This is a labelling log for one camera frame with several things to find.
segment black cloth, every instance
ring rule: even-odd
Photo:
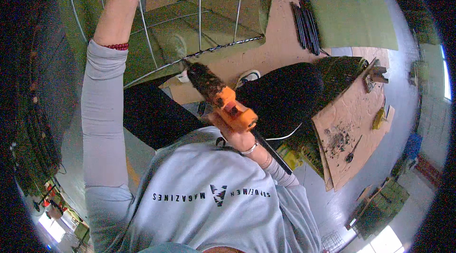
[[[123,94],[123,125],[154,149],[204,127],[158,88],[168,78],[135,85]],[[246,82],[236,90],[236,99],[258,114],[256,130],[263,137],[279,138],[310,121],[322,90],[320,72],[310,63],[298,63]]]

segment window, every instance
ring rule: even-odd
[[[62,236],[65,234],[65,230],[57,223],[53,218],[49,219],[46,213],[44,213],[38,222],[54,237],[57,242],[62,240]]]
[[[450,75],[448,73],[448,65],[447,65],[447,61],[445,59],[445,52],[443,51],[442,45],[440,45],[440,50],[442,51],[442,58],[443,58],[443,77],[444,77],[444,84],[445,84],[444,96],[446,99],[451,100]]]
[[[403,253],[401,241],[388,225],[371,243],[357,253]]]

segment light gray sweatshirt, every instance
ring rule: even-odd
[[[123,72],[128,51],[89,43],[82,94],[84,179],[97,252],[174,242],[198,251],[320,252],[305,189],[273,160],[263,170],[215,146],[215,127],[159,149],[135,196],[128,190]]]

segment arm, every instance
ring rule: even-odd
[[[128,184],[123,133],[123,72],[128,51],[101,45],[127,43],[139,0],[106,0],[87,48],[81,98],[84,179],[89,186]]]
[[[255,144],[252,133],[236,133],[216,113],[209,115],[225,139],[237,150],[245,152]],[[284,220],[285,236],[293,252],[320,252],[318,227],[309,207],[305,188],[294,176],[288,175],[261,145],[247,155],[277,181],[277,196]]]
[[[223,133],[225,139],[237,150],[245,152],[252,148],[255,144],[255,137],[251,132],[235,132],[218,114],[211,113],[209,115],[209,119],[220,130],[220,132]],[[249,153],[246,156],[258,163],[261,169],[270,173],[271,177],[277,181],[278,185],[284,187],[299,185],[299,181],[294,174],[288,175],[263,146],[258,145],[252,153]]]
[[[112,251],[125,229],[132,194],[123,130],[123,73],[128,51],[103,47],[127,43],[139,0],[106,0],[87,48],[81,97],[85,200],[95,250]]]

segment white cable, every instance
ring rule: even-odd
[[[292,133],[288,134],[287,136],[283,136],[283,137],[279,137],[279,138],[268,138],[268,139],[266,139],[266,141],[270,141],[270,140],[280,140],[280,139],[288,138],[288,137],[292,136],[293,133],[295,133],[295,131],[297,131],[298,128],[299,128],[299,126],[301,126],[301,125],[302,125],[302,123],[300,123],[300,124],[298,125],[298,127],[297,127],[295,130],[293,130]]]

